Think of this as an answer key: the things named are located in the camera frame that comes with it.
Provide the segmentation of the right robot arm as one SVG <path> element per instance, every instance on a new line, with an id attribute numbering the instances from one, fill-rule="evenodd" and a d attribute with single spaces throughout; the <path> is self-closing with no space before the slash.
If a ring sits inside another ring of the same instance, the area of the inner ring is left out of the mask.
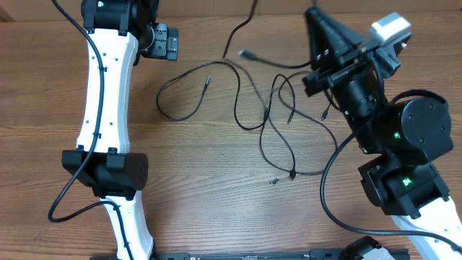
<path id="1" fill-rule="evenodd" d="M 396 224 L 423 259 L 461 257 L 461 221 L 435 160 L 453 149 L 448 101 L 423 89 L 385 95 L 385 81 L 411 24 L 398 13 L 374 22 L 370 37 L 337 22 L 316 6 L 305 12 L 312 73 L 308 95 L 324 92 L 344 115 L 359 148 L 372 160 L 359 167 L 369 201 Z"/>

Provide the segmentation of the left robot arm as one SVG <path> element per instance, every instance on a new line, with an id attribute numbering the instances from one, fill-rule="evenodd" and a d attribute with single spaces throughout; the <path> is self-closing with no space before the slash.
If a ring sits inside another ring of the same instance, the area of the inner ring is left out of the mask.
<path id="1" fill-rule="evenodd" d="M 141 57 L 174 61 L 178 30 L 158 23 L 158 1 L 86 0 L 77 29 L 87 40 L 88 80 L 82 127 L 74 149 L 61 163 L 99 200 L 110 218 L 117 251 L 113 259 L 155 259 L 154 238 L 145 219 L 141 191 L 149 163 L 131 151 L 128 102 L 131 73 Z"/>

